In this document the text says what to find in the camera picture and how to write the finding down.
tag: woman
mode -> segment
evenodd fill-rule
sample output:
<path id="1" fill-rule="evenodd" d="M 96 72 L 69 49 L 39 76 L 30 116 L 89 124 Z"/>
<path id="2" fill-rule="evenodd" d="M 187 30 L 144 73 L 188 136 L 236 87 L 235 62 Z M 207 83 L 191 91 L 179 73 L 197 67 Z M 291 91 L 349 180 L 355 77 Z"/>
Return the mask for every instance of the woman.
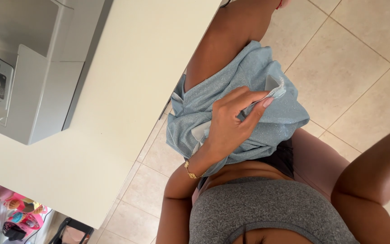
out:
<path id="1" fill-rule="evenodd" d="M 184 90 L 260 41 L 280 5 L 285 2 L 237 0 L 219 9 L 188 65 Z M 251 136 L 272 99 L 257 103 L 243 121 L 237 116 L 268 93 L 243 86 L 213 103 L 208 138 L 165 188 L 156 243 L 390 244 L 383 208 L 390 200 L 390 134 L 348 165 L 297 129 L 293 147 L 285 141 L 267 158 L 227 164 L 200 181 Z"/>

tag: light blue fabric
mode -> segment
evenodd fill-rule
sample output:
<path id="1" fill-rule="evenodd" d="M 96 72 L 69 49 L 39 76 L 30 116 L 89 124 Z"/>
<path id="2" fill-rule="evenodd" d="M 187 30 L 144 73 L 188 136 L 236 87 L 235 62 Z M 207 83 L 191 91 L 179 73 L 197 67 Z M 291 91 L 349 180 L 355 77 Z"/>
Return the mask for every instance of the light blue fabric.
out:
<path id="1" fill-rule="evenodd" d="M 239 86 L 263 91 L 272 83 L 276 82 L 277 86 L 284 83 L 285 92 L 279 89 L 282 94 L 266 109 L 251 137 L 227 158 L 211 166 L 204 176 L 213 175 L 225 164 L 270 156 L 281 141 L 290 139 L 297 128 L 309 122 L 308 113 L 297 102 L 296 87 L 281 71 L 281 65 L 272 60 L 272 49 L 261 47 L 257 41 L 250 42 L 224 69 L 186 93 L 185 79 L 183 75 L 171 95 L 175 115 L 168 115 L 166 131 L 166 143 L 185 158 L 190 158 L 208 137 L 214 101 Z M 243 120 L 251 109 L 252 106 L 246 108 L 238 118 Z M 196 138 L 196 131 L 200 130 L 203 135 Z"/>

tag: fingernail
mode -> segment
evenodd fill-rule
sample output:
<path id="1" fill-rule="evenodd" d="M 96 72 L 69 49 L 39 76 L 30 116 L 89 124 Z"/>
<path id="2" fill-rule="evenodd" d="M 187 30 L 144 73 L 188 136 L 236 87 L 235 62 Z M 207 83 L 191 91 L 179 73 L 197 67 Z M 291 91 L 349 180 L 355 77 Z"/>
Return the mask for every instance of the fingernail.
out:
<path id="1" fill-rule="evenodd" d="M 264 99 L 263 107 L 267 108 L 272 103 L 273 100 L 274 100 L 273 97 L 268 97 L 268 98 Z"/>

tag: hand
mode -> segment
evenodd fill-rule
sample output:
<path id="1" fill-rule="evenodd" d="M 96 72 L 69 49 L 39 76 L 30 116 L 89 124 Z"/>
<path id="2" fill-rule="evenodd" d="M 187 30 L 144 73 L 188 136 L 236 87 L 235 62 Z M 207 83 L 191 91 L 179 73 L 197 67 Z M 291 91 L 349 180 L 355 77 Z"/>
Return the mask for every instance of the hand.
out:
<path id="1" fill-rule="evenodd" d="M 257 103 L 243 121 L 238 119 L 237 115 L 253 102 L 263 99 L 269 92 L 250 91 L 247 86 L 242 86 L 214 102 L 209 137 L 201 149 L 207 150 L 209 156 L 216 162 L 230 155 L 251 136 L 273 98 L 266 98 Z"/>

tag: thigh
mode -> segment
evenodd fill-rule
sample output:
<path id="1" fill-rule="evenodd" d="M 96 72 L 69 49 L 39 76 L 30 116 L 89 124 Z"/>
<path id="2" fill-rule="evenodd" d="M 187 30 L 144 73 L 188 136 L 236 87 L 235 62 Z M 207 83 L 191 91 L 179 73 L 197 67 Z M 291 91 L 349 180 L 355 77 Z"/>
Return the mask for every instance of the thigh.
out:
<path id="1" fill-rule="evenodd" d="M 295 180 L 311 186 L 330 201 L 339 175 L 350 162 L 303 129 L 297 129 L 292 139 Z"/>
<path id="2" fill-rule="evenodd" d="M 185 91 L 214 75 L 251 41 L 260 41 L 280 0 L 237 0 L 220 8 L 190 60 Z"/>

